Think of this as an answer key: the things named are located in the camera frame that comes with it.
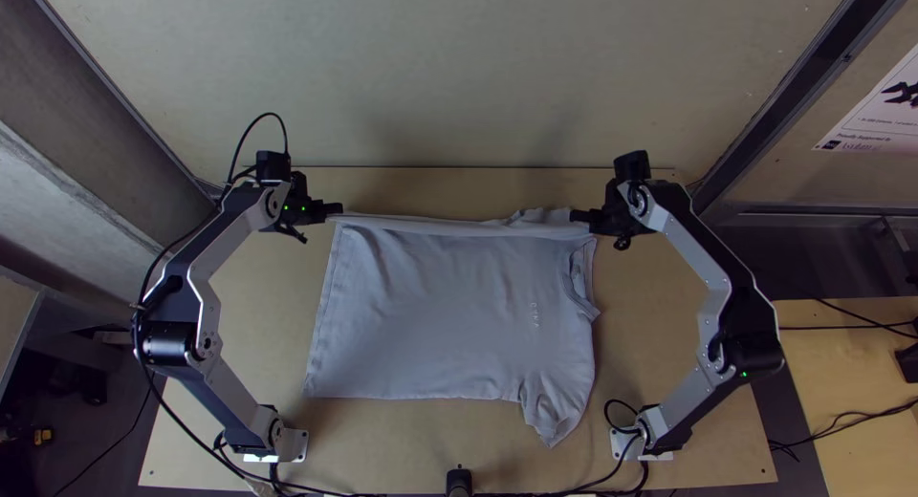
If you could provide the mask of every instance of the plywood surface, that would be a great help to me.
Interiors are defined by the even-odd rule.
[[[695,179],[841,0],[49,1],[218,182],[268,110],[301,164],[611,166],[643,148]],[[281,147],[271,123],[251,139]]]
[[[37,295],[36,290],[0,276],[0,396],[15,365],[19,336]]]
[[[810,151],[918,43],[908,0],[727,198],[738,202],[914,207],[918,151]]]
[[[360,212],[484,220],[535,206],[599,205],[609,170],[314,168],[314,197]],[[672,173],[658,172],[671,177]],[[554,449],[523,422],[518,404],[474,400],[304,400],[300,396],[332,225],[306,227],[310,242],[256,234],[214,278],[223,302],[224,356],[259,401],[309,429],[310,452],[284,477],[341,491],[440,493],[457,464],[478,491],[559,490],[598,478],[613,465],[606,399],[659,401],[693,365],[694,323],[705,288],[663,236],[638,238],[627,252],[600,239],[594,289],[597,378],[579,427]],[[181,384],[165,399],[208,443],[216,423]],[[618,420],[631,420],[616,410]],[[716,457],[718,463],[711,463]],[[608,487],[633,486],[625,464]],[[727,399],[695,428],[674,463],[653,466],[650,487],[762,483],[775,479],[752,392]],[[141,484],[243,488],[164,413],[156,419]]]
[[[884,323],[918,315],[918,298],[834,301]],[[814,301],[776,303],[782,326],[862,325]],[[783,331],[781,341],[811,431],[844,411],[877,412],[918,397],[902,379],[894,352],[913,339],[876,330]],[[832,497],[911,495],[918,486],[918,415],[914,410],[816,442]],[[795,438],[776,438],[783,442]]]

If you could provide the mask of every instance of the black cable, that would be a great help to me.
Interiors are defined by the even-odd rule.
[[[622,468],[622,462],[624,461],[625,453],[628,451],[629,448],[631,448],[631,445],[633,445],[634,442],[638,440],[638,438],[640,438],[640,436],[635,436],[631,440],[628,440],[628,443],[625,444],[624,449],[622,450],[622,455],[619,456],[618,462],[615,463],[615,467],[612,468],[612,471],[609,472],[608,474],[600,477],[596,481],[590,481],[589,483],[585,483],[583,485],[577,486],[576,488],[571,488],[571,489],[567,489],[563,491],[557,491],[553,493],[542,493],[540,497],[567,497],[568,495],[571,495],[573,493],[580,493],[584,491],[585,489],[589,488],[590,486],[601,485],[602,483],[605,483],[606,481],[612,479],[612,477],[619,472],[619,468]]]
[[[778,327],[782,331],[837,331],[843,329],[885,329],[886,327],[901,327],[911,325],[913,321],[899,321],[897,323],[885,323],[883,327],[877,325],[832,325],[828,327]]]
[[[349,494],[346,494],[346,493],[339,493],[339,492],[332,491],[332,490],[327,490],[327,489],[322,489],[322,488],[314,488],[314,487],[312,487],[312,486],[305,486],[305,485],[295,485],[295,484],[293,484],[293,483],[284,483],[284,482],[280,481],[279,479],[277,479],[277,477],[276,477],[276,476],[277,476],[277,463],[269,464],[269,477],[264,477],[264,476],[260,476],[260,475],[258,475],[258,474],[253,474],[253,473],[251,473],[251,472],[249,472],[249,471],[244,470],[242,467],[240,467],[239,465],[237,465],[237,464],[235,464],[235,463],[232,462],[232,460],[230,459],[230,456],[227,454],[226,450],[224,450],[224,449],[226,448],[226,446],[227,446],[227,443],[226,443],[226,442],[223,442],[223,431],[221,431],[221,432],[219,432],[219,433],[217,434],[217,436],[213,439],[213,448],[212,448],[211,450],[218,452],[218,453],[220,454],[220,456],[223,458],[223,461],[226,462],[226,463],[229,464],[229,465],[232,465],[232,467],[233,467],[238,473],[240,473],[240,474],[242,474],[242,475],[244,475],[245,477],[248,477],[248,478],[250,478],[250,479],[254,479],[254,480],[256,480],[256,481],[261,481],[261,482],[264,482],[264,483],[271,483],[272,486],[275,486],[275,491],[277,491],[277,492],[280,493],[281,495],[283,495],[283,493],[282,493],[278,488],[276,488],[277,486],[286,486],[286,487],[290,487],[290,488],[304,489],[304,490],[307,490],[307,491],[312,491],[312,492],[314,492],[314,493],[323,493],[323,494],[326,494],[326,495],[334,495],[335,497],[351,497],[351,495],[349,495]]]
[[[639,429],[636,429],[636,428],[619,427],[615,423],[612,423],[612,419],[609,418],[609,405],[614,404],[614,403],[617,403],[618,405],[626,407],[629,411],[634,413],[634,416],[638,416],[638,410],[635,409],[634,407],[631,407],[631,405],[625,402],[624,400],[609,399],[605,402],[605,405],[602,407],[602,414],[605,416],[605,421],[606,423],[609,424],[609,427],[612,427],[613,429],[619,432],[625,433],[625,434],[634,434],[637,432],[641,432]]]
[[[264,114],[256,117],[252,122],[249,123],[249,126],[246,127],[246,131],[242,133],[242,137],[239,138],[239,142],[236,144],[236,150],[232,154],[232,162],[229,163],[229,174],[227,174],[227,186],[224,187],[224,194],[229,191],[229,186],[232,185],[232,172],[236,170],[236,161],[239,159],[239,152],[242,151],[242,144],[245,143],[246,137],[249,136],[249,132],[252,128],[255,127],[255,124],[258,121],[264,119],[265,117],[273,117],[277,119],[277,122],[280,123],[280,130],[284,134],[284,154],[290,155],[290,150],[287,147],[287,126],[284,124],[284,119],[282,119],[278,114],[274,112],[265,112]]]
[[[71,479],[70,481],[68,481],[66,485],[62,486],[62,487],[59,488],[54,494],[52,494],[53,497],[57,497],[58,495],[60,495],[61,493],[63,493],[64,490],[66,490],[67,488],[69,488],[73,483],[75,483],[77,480],[79,480],[79,478],[83,477],[83,474],[85,474],[86,472],[88,472],[89,469],[92,468],[96,463],[98,463],[102,458],[104,458],[106,454],[108,454],[109,452],[111,452],[112,450],[114,450],[115,447],[117,447],[118,445],[120,445],[121,442],[123,442],[125,438],[127,438],[128,436],[131,435],[132,432],[134,432],[134,429],[137,428],[138,422],[141,421],[141,416],[143,415],[143,410],[146,408],[146,402],[147,402],[149,399],[150,399],[150,391],[147,390],[147,391],[146,391],[146,396],[143,397],[143,403],[141,403],[141,408],[137,411],[137,416],[134,417],[134,423],[131,424],[131,428],[128,429],[127,432],[125,432],[124,434],[122,434],[121,437],[118,438],[117,441],[115,441],[114,443],[112,443],[111,445],[109,445],[108,448],[106,448],[104,451],[102,451],[101,454],[99,454],[98,456],[96,456],[96,458],[95,458],[93,461],[89,462],[88,465],[86,465],[85,467],[83,467],[83,469],[80,470],[79,473],[78,473],[76,476],[74,476],[73,479]]]
[[[784,285],[786,285],[786,286],[788,286],[788,287],[791,287],[791,288],[795,289],[795,290],[798,291],[798,292],[803,293],[807,298],[809,298],[809,299],[811,299],[811,300],[815,300],[815,301],[819,302],[820,304],[824,305],[825,307],[828,307],[829,309],[834,309],[835,311],[838,311],[839,313],[847,314],[847,315],[849,315],[849,316],[851,316],[851,317],[860,319],[861,321],[863,321],[863,322],[865,322],[865,323],[869,323],[870,325],[872,325],[872,326],[870,326],[870,327],[864,326],[864,325],[860,325],[860,326],[837,326],[837,327],[780,327],[781,330],[784,330],[784,331],[793,331],[793,330],[798,330],[798,331],[811,331],[811,330],[817,330],[817,329],[825,329],[825,330],[832,330],[832,329],[885,329],[885,330],[890,331],[890,332],[892,332],[893,334],[896,334],[896,335],[901,335],[901,336],[903,336],[903,337],[909,337],[909,338],[911,338],[911,339],[918,339],[918,335],[909,334],[909,333],[905,333],[905,332],[897,331],[896,329],[893,329],[893,327],[898,327],[898,326],[900,326],[900,325],[907,325],[907,324],[909,324],[909,323],[912,323],[912,321],[905,321],[905,322],[898,322],[898,323],[880,323],[879,321],[876,321],[876,320],[874,320],[874,319],[870,319],[870,318],[868,318],[868,317],[866,317],[866,316],[863,316],[863,315],[861,315],[861,314],[855,313],[855,312],[853,312],[853,311],[848,311],[848,310],[845,309],[845,308],[839,307],[839,306],[837,306],[837,305],[835,305],[835,304],[833,304],[833,303],[830,303],[830,302],[828,302],[828,301],[826,301],[826,300],[824,300],[824,299],[822,299],[822,298],[819,298],[818,296],[814,295],[812,292],[809,292],[809,291],[805,290],[804,288],[802,288],[801,286],[797,285],[796,283],[794,283],[794,282],[788,280],[787,278],[784,278],[784,277],[782,277],[782,276],[779,276],[779,275],[777,275],[777,274],[774,274],[774,273],[769,272],[769,271],[766,271],[766,270],[762,270],[762,269],[760,269],[760,268],[750,267],[750,269],[751,269],[753,272],[765,274],[765,275],[768,275],[768,276],[772,277],[773,280],[777,280],[778,282],[781,282],[782,284],[784,284]]]
[[[601,497],[619,497],[622,495],[634,495],[634,497],[640,497],[641,493],[644,491],[644,485],[647,484],[647,478],[650,477],[650,467],[647,462],[641,462],[641,481],[638,482],[636,486],[629,490],[605,490],[597,491],[596,494]]]
[[[909,400],[909,401],[907,401],[906,403],[903,403],[903,404],[901,404],[901,405],[897,405],[897,406],[895,406],[895,407],[890,407],[889,409],[886,409],[886,410],[884,410],[884,411],[880,411],[880,412],[878,412],[878,413],[866,413],[866,412],[864,412],[864,411],[845,411],[844,413],[841,413],[841,414],[837,415],[837,416],[835,417],[835,419],[832,420],[832,423],[829,424],[828,427],[822,429],[822,430],[819,431],[819,432],[813,433],[813,434],[811,434],[810,436],[808,436],[808,437],[806,437],[806,438],[803,438],[802,440],[797,440],[797,441],[795,441],[795,442],[790,442],[790,443],[784,443],[784,442],[779,442],[779,441],[777,441],[777,440],[769,439],[769,440],[768,440],[768,443],[769,443],[769,445],[771,446],[771,450],[773,450],[773,451],[774,451],[774,450],[782,450],[782,451],[785,451],[785,453],[790,454],[790,452],[787,452],[787,450],[789,450],[791,447],[795,447],[795,446],[797,446],[797,445],[802,445],[802,444],[804,444],[804,443],[815,442],[816,440],[821,440],[822,438],[826,438],[826,437],[832,436],[833,434],[838,434],[838,433],[842,432],[842,431],[845,430],[845,429],[850,429],[851,427],[854,427],[855,425],[858,425],[858,424],[860,424],[860,423],[864,423],[865,421],[871,421],[871,420],[876,420],[876,419],[878,419],[878,418],[890,417],[890,416],[892,416],[892,415],[897,415],[897,414],[899,414],[899,413],[902,413],[902,412],[904,412],[904,411],[907,411],[908,409],[911,409],[911,408],[914,407],[916,404],[918,404],[918,397],[916,397],[916,398],[914,398],[914,399],[912,399],[912,400]],[[858,419],[856,419],[856,420],[853,420],[853,421],[850,421],[850,422],[848,422],[848,423],[846,423],[846,424],[844,424],[844,425],[841,425],[841,426],[836,427],[836,426],[838,425],[839,421],[840,421],[842,418],[850,417],[850,416],[857,416],[857,417],[860,417],[860,418],[858,418]]]

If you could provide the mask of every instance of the floor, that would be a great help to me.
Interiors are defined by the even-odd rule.
[[[806,293],[820,296],[868,296],[908,291],[885,266],[895,261],[888,250],[864,239],[862,230],[777,229],[729,227],[717,232],[745,262],[758,270],[759,285],[772,299],[799,298]],[[39,496],[53,495],[88,460],[126,431],[141,407],[145,386],[136,362],[125,350],[120,369],[109,379],[108,402],[94,407],[76,394],[39,400],[36,422],[52,424],[56,441],[45,448],[30,449],[32,470]],[[17,367],[28,370],[28,366]],[[790,374],[782,372],[753,385],[765,432],[770,438],[789,440],[808,434]],[[102,462],[87,472],[62,497],[107,495],[111,497],[231,497],[245,492],[177,490],[137,487],[142,456],[153,425],[156,406],[144,407],[137,429]],[[177,448],[192,448],[181,445]],[[811,444],[795,448],[800,462],[775,453],[779,481],[775,484],[679,489],[680,497],[780,497],[827,496],[819,461]],[[671,490],[645,492],[668,496]],[[0,497],[6,497],[0,489]]]

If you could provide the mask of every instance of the wooden tabletop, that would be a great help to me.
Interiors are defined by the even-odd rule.
[[[37,290],[0,275],[0,397],[25,341],[23,332],[37,296]]]
[[[309,168],[310,193],[347,210],[485,220],[537,206],[602,204],[608,169]],[[657,178],[675,179],[669,171]],[[519,404],[480,400],[305,400],[301,397],[333,225],[305,227],[309,244],[252,235],[220,269],[224,358],[262,403],[310,431],[306,462],[287,481],[338,491],[442,493],[447,470],[470,468],[479,492],[551,491],[598,478],[614,464],[602,405],[659,402],[693,366],[704,284],[659,234],[619,252],[600,238],[594,293],[597,376],[580,425],[554,449],[526,425]],[[206,443],[218,423],[185,388],[164,397]],[[632,420],[615,410],[621,423]],[[247,469],[264,474],[263,465]],[[605,488],[634,486],[626,463]],[[647,487],[722,486],[776,479],[749,387],[697,424],[675,461],[651,465]],[[245,489],[162,411],[143,464],[146,486]]]
[[[883,323],[913,319],[918,298],[858,298],[832,303]],[[782,327],[863,325],[813,300],[775,304]],[[911,327],[899,327],[914,333]],[[883,330],[781,331],[781,342],[810,431],[845,411],[877,412],[918,397],[895,351],[915,343]],[[862,423],[815,443],[832,497],[912,495],[918,487],[915,410]],[[783,442],[796,438],[776,438]]]

